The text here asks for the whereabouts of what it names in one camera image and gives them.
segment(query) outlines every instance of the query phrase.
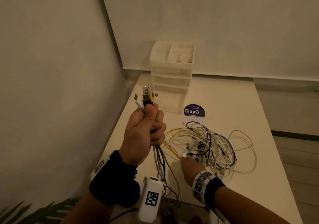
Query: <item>table surface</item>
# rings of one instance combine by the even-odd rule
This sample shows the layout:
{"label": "table surface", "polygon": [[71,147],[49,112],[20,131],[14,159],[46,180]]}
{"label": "table surface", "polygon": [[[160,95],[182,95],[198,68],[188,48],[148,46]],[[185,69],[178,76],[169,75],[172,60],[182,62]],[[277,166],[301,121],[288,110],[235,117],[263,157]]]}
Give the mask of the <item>table surface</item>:
{"label": "table surface", "polygon": [[[137,107],[134,95],[141,95],[145,85],[152,85],[148,72],[143,72],[139,77],[101,158],[120,148],[127,121]],[[230,180],[224,180],[226,186],[272,210],[291,224],[302,223],[253,81],[231,77],[225,79],[194,76],[184,106],[188,104],[198,104],[204,108],[204,124],[211,130],[228,137],[232,130],[238,129],[253,141],[257,155],[255,170],[248,174],[235,172]],[[183,115],[164,112],[167,131],[183,127],[182,120]],[[234,149],[245,147],[238,141],[232,142],[232,146]],[[180,185],[180,201],[202,206],[192,196],[191,187],[184,181],[180,162],[169,151],[166,154]],[[249,172],[253,168],[255,157],[250,149],[236,152],[236,157],[236,170]],[[157,176],[153,150],[137,170],[138,181],[142,181],[145,176]],[[177,184],[170,171],[166,172],[166,179],[177,192]]]}

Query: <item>plastic drawer organizer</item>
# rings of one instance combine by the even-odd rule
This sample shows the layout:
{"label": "plastic drawer organizer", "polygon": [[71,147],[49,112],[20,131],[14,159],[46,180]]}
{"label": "plastic drawer organizer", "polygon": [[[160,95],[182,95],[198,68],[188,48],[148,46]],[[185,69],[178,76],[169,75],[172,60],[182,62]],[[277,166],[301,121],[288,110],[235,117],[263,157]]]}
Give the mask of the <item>plastic drawer organizer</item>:
{"label": "plastic drawer organizer", "polygon": [[156,41],[150,55],[152,85],[160,109],[182,113],[192,79],[195,44]]}

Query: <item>hand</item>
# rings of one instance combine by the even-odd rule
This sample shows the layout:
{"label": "hand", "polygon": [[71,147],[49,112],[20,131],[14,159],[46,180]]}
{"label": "hand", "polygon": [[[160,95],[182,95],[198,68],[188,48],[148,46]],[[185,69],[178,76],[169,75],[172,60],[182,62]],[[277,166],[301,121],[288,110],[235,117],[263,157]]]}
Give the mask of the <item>hand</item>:
{"label": "hand", "polygon": [[163,118],[164,113],[158,110],[157,104],[147,104],[145,112],[138,108],[132,113],[126,125],[122,146],[119,149],[124,163],[141,164],[148,156],[151,146],[160,146],[163,143],[166,130]]}
{"label": "hand", "polygon": [[181,158],[181,169],[183,171],[185,181],[190,187],[192,187],[196,175],[205,170],[205,166],[198,163],[191,156],[187,156],[187,158]]}

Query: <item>wristband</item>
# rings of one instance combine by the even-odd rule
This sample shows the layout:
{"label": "wristband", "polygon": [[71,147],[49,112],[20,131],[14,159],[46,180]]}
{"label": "wristband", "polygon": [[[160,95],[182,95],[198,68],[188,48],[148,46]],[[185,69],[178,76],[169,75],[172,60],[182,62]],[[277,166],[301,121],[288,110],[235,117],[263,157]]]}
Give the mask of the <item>wristband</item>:
{"label": "wristband", "polygon": [[118,150],[115,150],[109,158],[102,160],[93,172],[90,192],[107,206],[116,203],[123,207],[135,205],[141,191],[134,180],[136,168],[137,165],[125,164]]}
{"label": "wristband", "polygon": [[215,192],[222,186],[225,185],[220,178],[206,170],[203,170],[194,178],[192,193],[197,200],[207,205],[210,209],[213,209],[215,207]]}

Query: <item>round label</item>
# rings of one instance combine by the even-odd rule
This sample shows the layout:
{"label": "round label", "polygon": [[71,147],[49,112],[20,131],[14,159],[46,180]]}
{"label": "round label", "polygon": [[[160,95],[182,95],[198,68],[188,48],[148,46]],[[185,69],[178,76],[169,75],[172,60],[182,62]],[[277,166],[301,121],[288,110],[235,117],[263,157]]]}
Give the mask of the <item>round label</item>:
{"label": "round label", "polygon": [[184,108],[185,116],[205,117],[205,110],[197,104],[190,104]]}

